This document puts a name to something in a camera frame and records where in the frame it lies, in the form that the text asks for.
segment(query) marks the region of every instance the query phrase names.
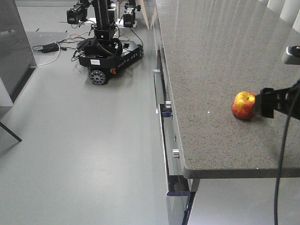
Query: white curtain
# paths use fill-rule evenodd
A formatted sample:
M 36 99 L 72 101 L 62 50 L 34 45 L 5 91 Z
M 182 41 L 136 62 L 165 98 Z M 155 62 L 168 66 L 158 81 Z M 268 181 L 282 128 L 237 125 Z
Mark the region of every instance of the white curtain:
M 267 7 L 300 33 L 300 0 L 269 0 Z

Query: cabinet knob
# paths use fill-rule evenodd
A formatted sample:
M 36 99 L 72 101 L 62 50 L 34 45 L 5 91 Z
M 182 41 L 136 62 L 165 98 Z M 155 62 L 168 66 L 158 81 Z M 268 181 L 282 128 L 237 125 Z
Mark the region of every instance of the cabinet knob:
M 179 158 L 179 150 L 178 149 L 173 149 L 173 157 Z

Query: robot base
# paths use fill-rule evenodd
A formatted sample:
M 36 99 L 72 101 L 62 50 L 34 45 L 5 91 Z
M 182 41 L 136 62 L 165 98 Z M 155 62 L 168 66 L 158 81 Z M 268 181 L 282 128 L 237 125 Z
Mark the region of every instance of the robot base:
M 111 75 L 127 67 L 144 55 L 143 47 L 137 45 L 134 41 L 121 41 L 123 51 L 120 57 L 115 56 L 100 57 L 101 53 L 97 48 L 89 46 L 88 53 L 79 56 L 79 63 L 89 68 L 89 78 L 95 85 L 104 85 L 108 82 Z

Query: countertop edge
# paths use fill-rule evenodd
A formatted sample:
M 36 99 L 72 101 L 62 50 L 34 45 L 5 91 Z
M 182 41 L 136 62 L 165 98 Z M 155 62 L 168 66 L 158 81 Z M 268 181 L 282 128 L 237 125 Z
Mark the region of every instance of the countertop edge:
M 192 170 L 183 168 L 186 179 L 234 179 L 234 178 L 275 178 L 277 169 L 259 170 Z M 283 168 L 280 177 L 297 178 L 300 168 Z

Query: caster wheel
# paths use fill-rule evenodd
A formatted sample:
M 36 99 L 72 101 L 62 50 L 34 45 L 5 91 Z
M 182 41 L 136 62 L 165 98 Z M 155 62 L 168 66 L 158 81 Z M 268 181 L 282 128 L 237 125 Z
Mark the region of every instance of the caster wheel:
M 144 50 L 142 45 L 137 45 L 137 46 L 139 46 L 139 57 L 141 59 L 144 56 Z
M 90 80 L 95 85 L 103 85 L 106 83 L 106 75 L 100 70 L 93 70 L 90 73 Z

